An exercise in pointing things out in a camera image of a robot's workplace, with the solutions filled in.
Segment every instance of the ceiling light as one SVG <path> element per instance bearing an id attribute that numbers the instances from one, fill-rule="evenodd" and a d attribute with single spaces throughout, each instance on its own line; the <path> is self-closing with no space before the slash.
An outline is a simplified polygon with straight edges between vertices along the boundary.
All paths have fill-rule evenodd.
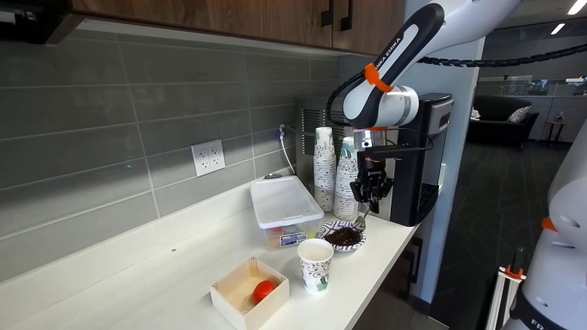
<path id="1" fill-rule="evenodd" d="M 586 4 L 587 4 L 587 0 L 577 0 L 575 6 L 570 10 L 568 15 L 577 15 L 577 13 L 581 13 Z"/>
<path id="2" fill-rule="evenodd" d="M 566 24 L 559 24 L 551 35 L 557 35 L 559 32 L 562 32 L 566 28 Z"/>

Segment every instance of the wall tile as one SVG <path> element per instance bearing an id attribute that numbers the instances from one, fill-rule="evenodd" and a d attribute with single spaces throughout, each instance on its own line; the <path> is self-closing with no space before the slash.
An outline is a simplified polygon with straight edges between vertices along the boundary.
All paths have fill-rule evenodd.
<path id="1" fill-rule="evenodd" d="M 296 105 L 289 107 L 272 107 L 272 109 L 256 109 L 252 110 L 254 132 L 274 131 L 278 132 L 280 125 L 296 127 Z"/>
<path id="2" fill-rule="evenodd" d="M 133 83 L 245 81 L 243 55 L 193 48 L 124 44 L 124 57 Z"/>
<path id="3" fill-rule="evenodd" d="M 234 44 L 214 44 L 204 41 L 177 41 L 177 39 L 160 39 L 160 37 L 142 37 L 142 35 L 118 35 L 118 39 L 126 44 L 146 44 L 146 46 L 166 46 L 168 50 L 177 48 L 197 48 L 206 52 L 226 52 L 226 54 L 243 54 L 243 46 Z"/>
<path id="4" fill-rule="evenodd" d="M 250 81 L 309 81 L 309 57 L 267 57 L 248 55 L 247 59 Z"/>
<path id="5" fill-rule="evenodd" d="M 225 140 L 223 151 L 226 165 L 247 162 L 254 156 L 252 138 L 245 136 L 237 140 Z M 153 156 L 149 158 L 149 169 L 155 187 L 177 184 L 197 176 L 192 149 Z"/>
<path id="6" fill-rule="evenodd" d="M 313 59 L 313 81 L 316 79 L 340 79 L 340 61 L 333 59 Z"/>
<path id="7" fill-rule="evenodd" d="M 250 83 L 250 107 L 291 105 L 311 96 L 309 83 Z"/>
<path id="8" fill-rule="evenodd" d="M 135 87 L 133 99 L 142 121 L 241 110 L 248 105 L 245 83 Z"/>
<path id="9" fill-rule="evenodd" d="M 296 149 L 289 149 L 289 156 L 291 156 L 291 162 L 296 164 Z M 260 156 L 256 158 L 256 178 L 269 176 L 285 167 L 289 167 L 289 162 L 282 151 Z"/>
<path id="10" fill-rule="evenodd" d="M 0 191 L 0 239 L 146 191 L 144 162 Z"/>
<path id="11" fill-rule="evenodd" d="M 0 283 L 157 219 L 151 193 L 0 241 Z"/>
<path id="12" fill-rule="evenodd" d="M 248 112 L 157 121 L 142 125 L 148 154 L 186 149 L 212 140 L 230 140 L 250 132 Z"/>
<path id="13" fill-rule="evenodd" d="M 375 57 L 357 57 L 357 55 L 348 55 L 340 59 L 340 79 L 348 81 L 353 76 L 360 74 L 366 70 L 370 63 L 373 63 Z"/>
<path id="14" fill-rule="evenodd" d="M 116 43 L 118 35 L 115 33 L 104 33 L 104 32 L 91 32 L 91 30 L 74 30 L 67 41 L 111 41 Z"/>
<path id="15" fill-rule="evenodd" d="M 252 180 L 254 162 L 245 162 L 234 167 L 226 167 L 219 173 L 159 189 L 157 198 L 160 204 L 160 213 L 171 215 Z"/>
<path id="16" fill-rule="evenodd" d="M 0 140 L 133 123 L 127 88 L 0 90 Z"/>
<path id="17" fill-rule="evenodd" d="M 126 83 L 115 43 L 67 41 L 60 46 L 0 43 L 0 87 Z"/>
<path id="18" fill-rule="evenodd" d="M 137 127 L 0 142 L 0 189 L 142 156 Z"/>
<path id="19" fill-rule="evenodd" d="M 313 96 L 331 96 L 340 85 L 338 79 L 315 79 Z"/>
<path id="20" fill-rule="evenodd" d="M 287 149 L 294 149 L 296 147 L 296 140 L 294 140 L 293 134 L 289 136 L 289 132 L 287 132 L 285 145 L 287 145 Z M 254 149 L 256 149 L 258 156 L 260 154 L 269 154 L 269 153 L 274 153 L 274 151 L 282 151 L 278 129 L 254 134 Z"/>
<path id="21" fill-rule="evenodd" d="M 247 54 L 263 55 L 263 57 L 289 57 L 289 59 L 311 59 L 313 55 L 307 52 L 296 52 L 294 48 L 263 48 L 263 46 L 247 46 Z"/>

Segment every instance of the robotic arm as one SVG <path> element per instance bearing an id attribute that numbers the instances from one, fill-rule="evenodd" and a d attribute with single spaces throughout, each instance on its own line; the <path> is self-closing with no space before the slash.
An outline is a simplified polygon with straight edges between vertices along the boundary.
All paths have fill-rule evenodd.
<path id="1" fill-rule="evenodd" d="M 419 112 L 417 94 L 393 87 L 419 59 L 443 48 L 487 37 L 505 21 L 520 0 L 439 0 L 419 10 L 390 43 L 366 81 L 355 87 L 344 103 L 351 127 L 404 127 Z"/>

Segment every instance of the small bowl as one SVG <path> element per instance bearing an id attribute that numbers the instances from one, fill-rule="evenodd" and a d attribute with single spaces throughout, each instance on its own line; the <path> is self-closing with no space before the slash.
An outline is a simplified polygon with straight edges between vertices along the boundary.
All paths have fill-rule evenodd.
<path id="1" fill-rule="evenodd" d="M 320 231 L 320 237 L 331 242 L 335 252 L 340 253 L 357 252 L 366 242 L 364 233 L 355 224 L 342 220 L 337 220 L 331 226 L 327 226 L 324 231 Z"/>

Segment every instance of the cardboard box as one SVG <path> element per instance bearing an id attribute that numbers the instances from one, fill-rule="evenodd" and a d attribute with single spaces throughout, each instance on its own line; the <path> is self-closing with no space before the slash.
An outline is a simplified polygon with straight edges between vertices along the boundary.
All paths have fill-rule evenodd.
<path id="1" fill-rule="evenodd" d="M 252 303 L 256 286 L 274 281 L 278 288 L 258 307 Z M 212 286 L 215 308 L 239 330 L 261 329 L 289 299 L 291 281 L 252 257 L 247 264 Z"/>

